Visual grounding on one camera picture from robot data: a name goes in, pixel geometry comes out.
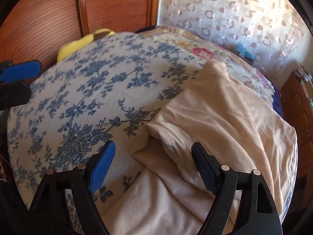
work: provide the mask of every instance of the bedding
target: bedding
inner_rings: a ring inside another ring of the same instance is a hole
[[[235,54],[206,41],[184,29],[161,26],[154,30],[140,33],[178,48],[182,48],[205,61],[215,60],[226,64],[230,76],[245,84],[268,105],[273,107],[274,87],[262,73],[253,68]]]
[[[225,61],[213,51],[215,59]],[[103,216],[144,169],[129,154],[131,140],[196,78],[207,59],[154,37],[123,32],[91,43],[43,73],[31,85],[29,103],[12,108],[8,118],[10,162],[26,206],[48,168],[72,169],[111,139],[116,156],[93,195]],[[226,61],[230,68],[231,58]],[[243,67],[231,71],[253,72]],[[249,77],[249,82],[259,83],[254,92],[271,105],[272,85],[260,75]],[[75,230],[82,232],[70,192],[66,195]]]
[[[178,235],[182,228],[185,235],[198,233],[214,197],[191,155],[196,141],[236,171],[259,169],[283,220],[295,182],[295,129],[231,78],[224,63],[210,61],[133,139],[130,152],[147,168],[131,193],[104,216],[111,234]],[[224,234],[233,229],[240,197],[236,191]],[[134,209],[138,215],[130,217]],[[170,217],[162,218],[165,213]]]
[[[280,91],[277,87],[274,87],[274,95],[273,95],[273,109],[276,111],[278,115],[284,119],[283,107],[281,106],[281,96]]]

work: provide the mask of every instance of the wooden panel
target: wooden panel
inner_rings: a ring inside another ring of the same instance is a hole
[[[82,37],[78,0],[20,0],[0,28],[0,61],[38,59],[43,70],[59,48]]]
[[[135,32],[147,26],[149,0],[85,0],[89,31]]]
[[[291,74],[281,89],[281,101],[288,102],[300,89],[300,83],[295,78],[294,74]]]
[[[150,25],[154,26],[157,24],[157,17],[159,11],[160,0],[151,0],[151,13],[150,13]]]
[[[306,208],[312,199],[313,199],[313,162],[311,160],[310,168],[308,174],[306,175],[306,187],[304,189],[301,209]]]
[[[83,35],[85,36],[87,34],[90,34],[86,9],[86,0],[78,0],[78,2],[79,2],[80,21],[82,25]]]
[[[297,177],[305,176],[312,165],[313,143],[312,140],[298,149]]]
[[[313,135],[313,117],[311,110],[304,110],[294,121],[290,123],[297,133],[298,147],[306,144]]]
[[[293,124],[293,121],[297,119],[297,117],[302,114],[305,110],[303,106],[303,98],[299,92],[295,92],[292,98],[290,98],[287,102],[282,101],[281,103],[285,119],[289,124]]]

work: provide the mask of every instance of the sheer curtain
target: sheer curtain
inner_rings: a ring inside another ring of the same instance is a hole
[[[161,0],[159,25],[176,26],[233,51],[238,43],[254,67],[275,80],[304,37],[288,0]]]

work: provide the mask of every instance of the metal rivet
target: metal rivet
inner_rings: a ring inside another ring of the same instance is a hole
[[[261,172],[260,172],[258,169],[255,169],[255,170],[253,171],[253,173],[254,173],[255,175],[257,175],[257,176],[261,175]]]
[[[85,169],[86,168],[86,164],[78,164],[77,165],[77,169]]]
[[[228,171],[229,170],[229,166],[228,165],[222,165],[222,170]]]
[[[54,173],[54,169],[48,169],[48,170],[46,171],[46,174],[47,174],[47,175],[51,175],[52,173]]]

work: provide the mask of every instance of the wooden headboard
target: wooden headboard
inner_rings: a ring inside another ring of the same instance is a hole
[[[157,22],[159,0],[19,0],[0,27],[0,62],[38,59],[100,28],[135,32]]]

